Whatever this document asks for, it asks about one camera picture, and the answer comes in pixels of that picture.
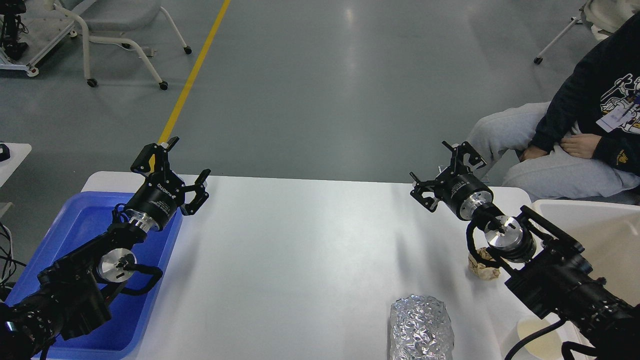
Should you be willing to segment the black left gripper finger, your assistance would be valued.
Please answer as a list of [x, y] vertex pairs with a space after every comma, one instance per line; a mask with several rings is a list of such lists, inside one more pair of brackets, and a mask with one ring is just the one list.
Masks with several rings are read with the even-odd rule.
[[186, 201], [183, 201], [182, 204], [180, 205], [179, 208], [183, 215], [185, 216], [194, 215], [196, 212], [198, 212], [201, 206], [210, 197], [210, 194], [206, 191], [206, 186], [207, 186], [206, 180], [210, 175], [210, 173], [211, 173], [211, 170], [209, 168], [204, 169], [196, 178], [194, 184], [189, 186], [185, 186], [184, 184], [182, 184], [182, 186], [180, 187], [180, 191], [182, 192], [183, 195], [190, 192], [194, 193], [194, 197], [189, 203], [187, 203]]
[[149, 143], [144, 146], [139, 155], [135, 158], [130, 166], [132, 173], [141, 174], [149, 177], [151, 174], [169, 174], [171, 173], [169, 163], [169, 152], [178, 143], [179, 137], [170, 137], [167, 142]]

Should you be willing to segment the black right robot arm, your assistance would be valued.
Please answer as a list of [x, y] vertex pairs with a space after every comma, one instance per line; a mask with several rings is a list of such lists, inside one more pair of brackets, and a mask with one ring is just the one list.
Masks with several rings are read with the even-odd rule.
[[449, 145], [450, 164], [434, 180], [416, 174], [410, 195], [435, 212], [444, 202], [461, 221], [467, 221], [466, 244], [471, 257], [489, 268], [505, 269], [506, 287], [540, 319], [555, 313], [558, 321], [526, 336], [506, 354], [511, 360], [526, 344], [571, 322], [589, 342], [565, 341], [565, 360], [574, 353], [596, 360], [639, 358], [639, 307], [631, 306], [605, 288], [603, 277], [590, 278], [592, 265], [583, 245], [565, 231], [522, 206], [516, 216], [494, 205], [494, 194], [472, 171], [486, 161], [469, 142]]

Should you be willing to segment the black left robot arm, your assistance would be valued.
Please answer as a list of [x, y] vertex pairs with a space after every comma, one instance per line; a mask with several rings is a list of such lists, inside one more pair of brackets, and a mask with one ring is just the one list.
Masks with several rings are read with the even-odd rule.
[[58, 336], [82, 337], [109, 321], [118, 295], [144, 296], [159, 282], [162, 269], [138, 263], [133, 246], [164, 230], [177, 211], [195, 214], [210, 196], [210, 169], [189, 186], [171, 170], [169, 152], [178, 141], [174, 136], [144, 146], [130, 167], [144, 184], [127, 203], [115, 205], [107, 230], [39, 272], [37, 291], [1, 306], [3, 360], [37, 354], [43, 360]]

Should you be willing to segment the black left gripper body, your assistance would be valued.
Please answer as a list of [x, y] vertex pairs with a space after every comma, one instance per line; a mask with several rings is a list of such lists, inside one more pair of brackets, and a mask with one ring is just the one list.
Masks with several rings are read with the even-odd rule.
[[128, 223], [144, 232], [162, 231], [185, 203], [183, 187], [185, 182], [175, 174], [168, 179], [150, 176], [125, 204]]

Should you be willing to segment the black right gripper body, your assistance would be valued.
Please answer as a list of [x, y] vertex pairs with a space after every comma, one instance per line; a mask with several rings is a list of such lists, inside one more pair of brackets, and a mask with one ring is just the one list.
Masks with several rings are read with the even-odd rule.
[[439, 182], [442, 185], [440, 200], [462, 221], [471, 221], [475, 210], [494, 200], [493, 191], [473, 173], [443, 172]]

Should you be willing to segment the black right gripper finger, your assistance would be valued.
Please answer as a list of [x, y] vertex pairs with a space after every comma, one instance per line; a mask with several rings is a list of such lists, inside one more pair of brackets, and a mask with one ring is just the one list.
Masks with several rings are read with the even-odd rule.
[[485, 159], [468, 141], [453, 145], [446, 141], [441, 143], [451, 152], [450, 163], [442, 170], [442, 173], [452, 175], [472, 174], [487, 166]]
[[441, 201], [436, 195], [436, 191], [442, 186], [442, 182], [437, 179], [420, 180], [414, 172], [409, 172], [409, 175], [413, 180], [413, 189], [410, 191], [410, 196], [426, 210], [434, 213], [438, 203]]

